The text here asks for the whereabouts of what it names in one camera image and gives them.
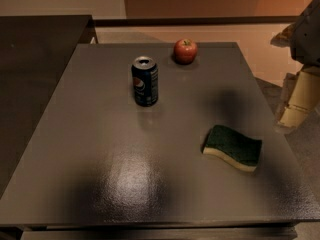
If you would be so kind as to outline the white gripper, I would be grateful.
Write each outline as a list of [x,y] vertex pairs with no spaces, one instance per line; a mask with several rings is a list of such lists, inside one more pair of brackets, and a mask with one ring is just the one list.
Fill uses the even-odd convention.
[[278,129],[296,129],[320,102],[320,0],[312,0],[270,44],[289,47],[292,59],[304,64],[297,74],[286,75],[275,113]]

